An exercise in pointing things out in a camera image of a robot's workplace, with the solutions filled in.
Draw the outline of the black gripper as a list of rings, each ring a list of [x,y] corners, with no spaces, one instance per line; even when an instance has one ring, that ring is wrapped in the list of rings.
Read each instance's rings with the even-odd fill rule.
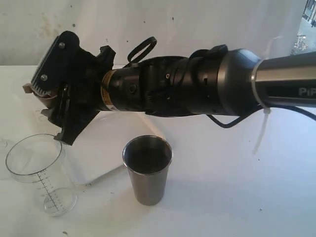
[[[53,109],[41,114],[61,128],[54,137],[65,145],[72,145],[80,133],[98,115],[101,80],[112,69],[116,53],[108,45],[100,48],[97,56],[79,49],[66,67],[66,79],[58,89]]]

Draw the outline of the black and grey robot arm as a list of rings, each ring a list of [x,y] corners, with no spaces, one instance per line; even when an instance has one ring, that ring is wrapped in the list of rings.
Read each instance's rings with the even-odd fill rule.
[[[301,113],[316,105],[313,52],[263,60],[225,45],[189,57],[163,56],[109,65],[70,66],[56,77],[57,95],[42,111],[61,128],[56,140],[72,145],[101,111],[144,112],[172,118],[234,116],[230,128],[261,109]]]

